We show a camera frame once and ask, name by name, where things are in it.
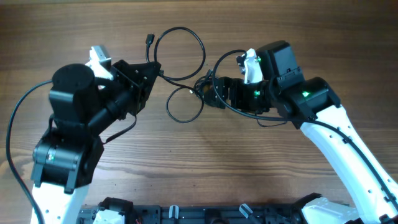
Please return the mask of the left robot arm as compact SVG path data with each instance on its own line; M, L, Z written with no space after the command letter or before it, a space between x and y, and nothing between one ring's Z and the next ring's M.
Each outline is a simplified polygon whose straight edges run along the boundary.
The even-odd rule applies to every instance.
M145 107L159 62L110 67L111 79L73 63L52 77L49 126L33 152L32 194L44 223L75 223L104 151L100 134Z

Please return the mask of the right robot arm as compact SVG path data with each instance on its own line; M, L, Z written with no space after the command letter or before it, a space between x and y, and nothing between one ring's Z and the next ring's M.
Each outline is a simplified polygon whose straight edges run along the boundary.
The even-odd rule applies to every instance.
M397 183L383 169L348 118L327 82L304 78L290 44L284 40L258 49L235 50L242 78L206 77L206 94L216 107L248 118L292 123L326 157L349 192L353 206L310 194L291 208L292 223L396 223Z

